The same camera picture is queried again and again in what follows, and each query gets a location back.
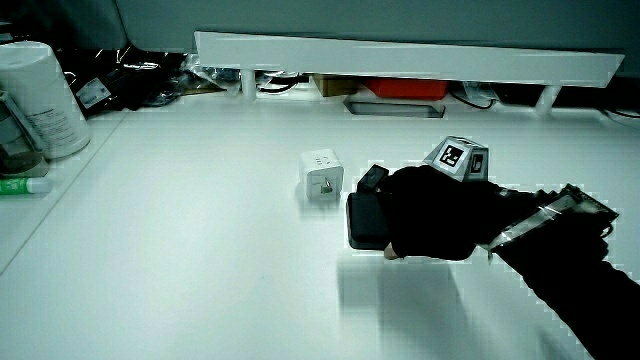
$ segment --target plastic jar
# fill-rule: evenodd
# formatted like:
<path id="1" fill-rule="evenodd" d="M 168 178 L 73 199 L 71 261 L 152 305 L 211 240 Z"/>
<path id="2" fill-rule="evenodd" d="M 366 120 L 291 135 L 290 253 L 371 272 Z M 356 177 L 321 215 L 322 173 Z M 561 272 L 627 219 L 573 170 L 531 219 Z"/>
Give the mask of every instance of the plastic jar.
<path id="1" fill-rule="evenodd" d="M 15 117 L 0 101 L 0 176 L 42 177 L 49 165 L 25 137 Z"/>
<path id="2" fill-rule="evenodd" d="M 0 90 L 7 91 L 25 115 L 27 124 L 22 125 L 45 158 L 71 155 L 91 140 L 91 128 L 48 45 L 0 45 Z"/>

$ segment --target black device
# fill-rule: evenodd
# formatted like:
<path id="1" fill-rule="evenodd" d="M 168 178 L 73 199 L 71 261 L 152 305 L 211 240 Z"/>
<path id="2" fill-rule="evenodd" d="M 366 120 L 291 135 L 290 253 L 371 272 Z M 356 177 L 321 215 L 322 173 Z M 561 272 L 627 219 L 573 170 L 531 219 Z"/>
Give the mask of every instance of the black device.
<path id="1" fill-rule="evenodd" d="M 389 245 L 387 227 L 376 188 L 389 175 L 389 170 L 373 165 L 358 181 L 355 193 L 347 197 L 349 245 L 358 250 L 384 250 Z"/>
<path id="2" fill-rule="evenodd" d="M 493 83 L 500 102 L 536 106 L 544 85 Z M 631 79 L 613 77 L 604 88 L 563 86 L 553 102 L 554 108 L 596 108 L 635 110 L 640 108 L 640 84 Z"/>

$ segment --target black sleeve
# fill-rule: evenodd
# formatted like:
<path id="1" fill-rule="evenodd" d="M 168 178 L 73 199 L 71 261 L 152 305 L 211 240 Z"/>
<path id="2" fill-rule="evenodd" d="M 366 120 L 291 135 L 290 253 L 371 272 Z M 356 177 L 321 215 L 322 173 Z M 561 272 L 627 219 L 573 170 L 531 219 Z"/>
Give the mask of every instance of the black sleeve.
<path id="1" fill-rule="evenodd" d="M 595 359 L 638 358 L 640 286 L 606 261 L 545 259 L 527 251 L 530 246 L 533 241 L 516 240 L 496 253 L 523 276 Z"/>

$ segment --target green tube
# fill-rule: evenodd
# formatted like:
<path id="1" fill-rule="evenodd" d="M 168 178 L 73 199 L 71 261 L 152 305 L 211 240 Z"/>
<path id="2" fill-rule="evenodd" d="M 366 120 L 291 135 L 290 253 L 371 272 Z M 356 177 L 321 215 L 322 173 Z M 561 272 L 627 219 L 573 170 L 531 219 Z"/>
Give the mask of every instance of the green tube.
<path id="1" fill-rule="evenodd" d="M 0 195 L 48 193 L 51 183 L 45 178 L 0 180 Z"/>

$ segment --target black cable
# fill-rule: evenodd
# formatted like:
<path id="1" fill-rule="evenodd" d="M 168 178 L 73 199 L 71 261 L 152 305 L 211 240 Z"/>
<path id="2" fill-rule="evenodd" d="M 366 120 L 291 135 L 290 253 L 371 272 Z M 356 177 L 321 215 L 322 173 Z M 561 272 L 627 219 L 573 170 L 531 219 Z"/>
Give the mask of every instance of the black cable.
<path id="1" fill-rule="evenodd" d="M 621 113 L 619 111 L 612 110 L 612 109 L 605 109 L 605 110 L 608 111 L 608 112 L 614 113 L 616 115 L 628 117 L 628 118 L 631 118 L 631 119 L 640 119 L 640 115 L 624 114 L 624 113 Z"/>
<path id="2" fill-rule="evenodd" d="M 267 94 L 281 94 L 281 93 L 283 93 L 283 92 L 285 92 L 287 90 L 291 90 L 296 85 L 298 85 L 298 83 L 285 85 L 285 86 L 277 88 L 277 89 L 260 88 L 260 92 L 267 93 Z"/>
<path id="3" fill-rule="evenodd" d="M 622 125 L 622 126 L 626 126 L 626 127 L 628 127 L 628 128 L 632 128 L 632 129 L 637 129 L 637 127 L 630 126 L 630 125 L 627 125 L 627 124 L 621 123 L 621 122 L 620 122 L 620 121 L 618 121 L 618 120 L 615 120 L 615 119 L 614 119 L 613 117 L 611 117 L 611 116 L 607 113 L 607 111 L 606 111 L 606 110 L 604 110 L 604 109 L 598 109 L 598 111 L 599 111 L 602 115 L 606 116 L 606 117 L 607 117 L 607 119 L 609 119 L 609 120 L 613 121 L 613 122 L 614 122 L 614 123 L 616 123 L 616 124 L 620 124 L 620 125 Z"/>
<path id="4" fill-rule="evenodd" d="M 273 85 L 289 85 L 289 84 L 293 84 L 293 83 L 308 83 L 309 82 L 309 77 L 308 76 L 293 76 L 293 77 L 288 77 L 288 78 L 281 78 L 281 77 L 274 77 L 273 79 L 271 79 L 271 81 L 269 81 L 269 84 L 273 84 Z"/>
<path id="5" fill-rule="evenodd" d="M 457 99 L 457 100 L 459 100 L 459 101 L 462 101 L 463 103 L 465 103 L 465 104 L 467 104 L 467 105 L 469 105 L 469 106 L 471 106 L 471 107 L 474 107 L 474 108 L 476 108 L 476 109 L 480 109 L 480 110 L 488 110 L 488 109 L 490 109 L 490 108 L 493 106 L 493 104 L 495 104 L 495 102 L 496 102 L 496 101 L 495 101 L 495 99 L 491 99 L 491 102 L 489 103 L 489 105 L 487 105 L 487 106 L 480 106 L 480 105 L 473 104 L 473 103 L 471 103 L 471 102 L 469 102 L 469 101 L 467 101 L 467 100 L 465 100 L 465 99 L 463 99 L 463 98 L 459 97 L 459 96 L 458 96 L 458 95 L 456 95 L 453 91 L 450 91 L 450 92 L 449 92 L 449 94 L 451 94 L 451 96 L 453 96 L 455 99 Z"/>

